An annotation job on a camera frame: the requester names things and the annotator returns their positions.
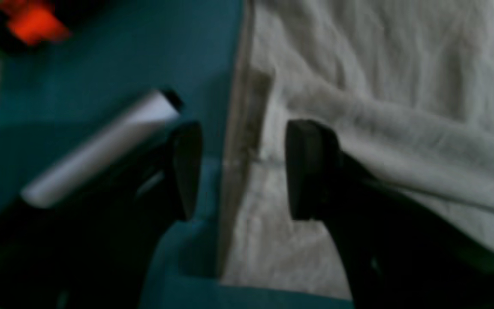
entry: teal floor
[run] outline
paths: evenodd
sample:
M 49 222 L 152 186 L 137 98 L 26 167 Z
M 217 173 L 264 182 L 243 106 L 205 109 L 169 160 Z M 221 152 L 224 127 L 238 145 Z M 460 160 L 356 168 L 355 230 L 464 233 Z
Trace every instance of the teal floor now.
M 216 280 L 222 149 L 241 0 L 122 0 L 62 45 L 6 61 L 0 211 L 26 182 L 126 107 L 170 86 L 204 130 L 196 217 L 155 250 L 141 308 L 352 308 L 349 301 Z

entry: white sheet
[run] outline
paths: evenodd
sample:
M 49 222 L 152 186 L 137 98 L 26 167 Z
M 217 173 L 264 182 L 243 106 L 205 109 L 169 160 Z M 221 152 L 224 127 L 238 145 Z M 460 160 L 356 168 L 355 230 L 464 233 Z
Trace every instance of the white sheet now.
M 330 125 L 379 178 L 494 250 L 494 0 L 248 4 L 222 282 L 351 298 L 323 226 L 288 214 L 283 139 L 294 118 Z

